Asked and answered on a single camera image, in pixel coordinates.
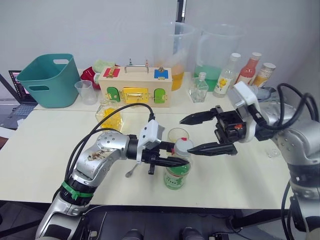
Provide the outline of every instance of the measuring jug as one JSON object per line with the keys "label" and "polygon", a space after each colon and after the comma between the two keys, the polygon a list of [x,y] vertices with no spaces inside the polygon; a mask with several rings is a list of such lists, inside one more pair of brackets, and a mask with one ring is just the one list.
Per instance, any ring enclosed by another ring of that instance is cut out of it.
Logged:
{"label": "measuring jug", "polygon": [[154,65],[156,68],[171,68],[171,90],[175,91],[182,85],[190,46],[196,30],[181,22],[172,22],[162,28],[169,28],[172,32],[174,31],[174,34],[165,35],[163,34],[165,31],[158,31],[154,42]]}
{"label": "measuring jug", "polygon": [[245,30],[228,24],[213,24],[203,28],[197,44],[194,76],[205,72],[209,92],[215,89],[222,68],[235,53]]}

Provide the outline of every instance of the green door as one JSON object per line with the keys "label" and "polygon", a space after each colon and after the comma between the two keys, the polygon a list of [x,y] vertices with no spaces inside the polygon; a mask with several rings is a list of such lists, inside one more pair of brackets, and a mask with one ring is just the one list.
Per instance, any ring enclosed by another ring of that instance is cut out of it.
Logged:
{"label": "green door", "polygon": [[154,90],[154,103],[164,104],[166,101],[166,91],[162,88],[157,88]]}
{"label": "green door", "polygon": [[108,87],[106,89],[106,93],[108,94],[108,97],[110,100],[115,100],[117,102],[120,102],[119,92],[115,87],[113,86]]}

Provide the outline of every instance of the small glass bottle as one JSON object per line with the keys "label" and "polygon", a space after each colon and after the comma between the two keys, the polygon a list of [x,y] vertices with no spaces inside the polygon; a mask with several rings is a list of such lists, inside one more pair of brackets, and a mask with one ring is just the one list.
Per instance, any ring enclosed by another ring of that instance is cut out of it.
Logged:
{"label": "small glass bottle", "polygon": [[276,69],[276,65],[265,62],[258,74],[255,76],[252,85],[257,86],[258,88],[262,88],[268,81],[268,79],[271,77],[272,73]]}
{"label": "small glass bottle", "polygon": [[213,90],[213,95],[215,97],[223,98],[227,94],[230,84],[234,82],[234,79],[236,77],[236,63],[240,58],[241,55],[239,53],[234,52],[231,54],[229,62],[221,71],[219,79]]}
{"label": "small glass bottle", "polygon": [[[190,162],[190,153],[188,149],[192,149],[194,143],[186,137],[179,138],[173,148],[172,157],[181,158]],[[185,182],[187,175],[191,169],[191,164],[184,166],[166,167],[164,170],[164,184],[171,190],[181,188]]]}
{"label": "small glass bottle", "polygon": [[236,79],[236,84],[238,82],[244,82],[249,84],[251,79],[254,77],[256,73],[256,66],[261,58],[262,54],[259,52],[253,52],[250,57],[248,63],[241,69],[238,78]]}
{"label": "small glass bottle", "polygon": [[[100,122],[102,119],[104,119],[106,116],[114,112],[116,109],[118,109],[118,103],[115,100],[107,100],[103,99],[100,102],[100,106],[98,110],[96,111],[95,118],[98,122]],[[121,131],[122,127],[122,117],[120,112],[117,112],[116,114],[112,115],[109,119],[105,120],[102,124],[102,128],[112,128],[118,131]]]}
{"label": "small glass bottle", "polygon": [[205,101],[209,86],[205,81],[206,73],[200,72],[199,77],[194,77],[189,86],[189,95],[194,103]]}

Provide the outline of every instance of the bottle cap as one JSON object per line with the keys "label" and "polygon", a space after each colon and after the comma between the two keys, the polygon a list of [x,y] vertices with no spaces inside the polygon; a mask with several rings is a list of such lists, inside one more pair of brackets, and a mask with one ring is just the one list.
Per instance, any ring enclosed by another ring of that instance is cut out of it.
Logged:
{"label": "bottle cap", "polygon": [[205,79],[206,79],[206,75],[207,75],[207,74],[206,74],[205,72],[203,72],[203,71],[200,72],[200,73],[199,73],[199,80],[200,80],[200,81],[205,80]]}
{"label": "bottle cap", "polygon": [[237,52],[231,53],[230,60],[233,62],[238,61],[241,58],[241,55]]}
{"label": "bottle cap", "polygon": [[276,69],[276,65],[274,65],[273,63],[270,63],[270,62],[265,62],[262,66],[264,68],[270,69],[271,71]]}
{"label": "bottle cap", "polygon": [[253,52],[252,53],[252,59],[253,60],[259,60],[261,58],[262,54],[260,52]]}
{"label": "bottle cap", "polygon": [[186,137],[179,138],[173,147],[174,152],[181,157],[188,157],[190,153],[187,152],[188,149],[192,149],[194,143]]}

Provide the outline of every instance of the floor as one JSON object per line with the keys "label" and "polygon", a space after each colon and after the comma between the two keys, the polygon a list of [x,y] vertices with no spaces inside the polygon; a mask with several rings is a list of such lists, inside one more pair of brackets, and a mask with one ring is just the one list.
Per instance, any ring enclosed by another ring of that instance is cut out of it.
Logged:
{"label": "floor", "polygon": [[[16,202],[7,202],[0,208],[3,223],[0,231],[21,224],[39,220],[44,212]],[[196,228],[205,239],[216,232],[230,232],[222,214],[207,215],[195,213],[146,213],[146,212],[91,212],[89,215],[93,231],[100,231],[99,239],[120,240],[130,229],[138,229],[145,240],[178,240],[179,231],[184,227]],[[37,227],[0,238],[0,240],[34,240]],[[252,240],[279,240],[258,227],[249,227],[241,234]],[[236,234],[229,234],[230,240],[244,240]]]}

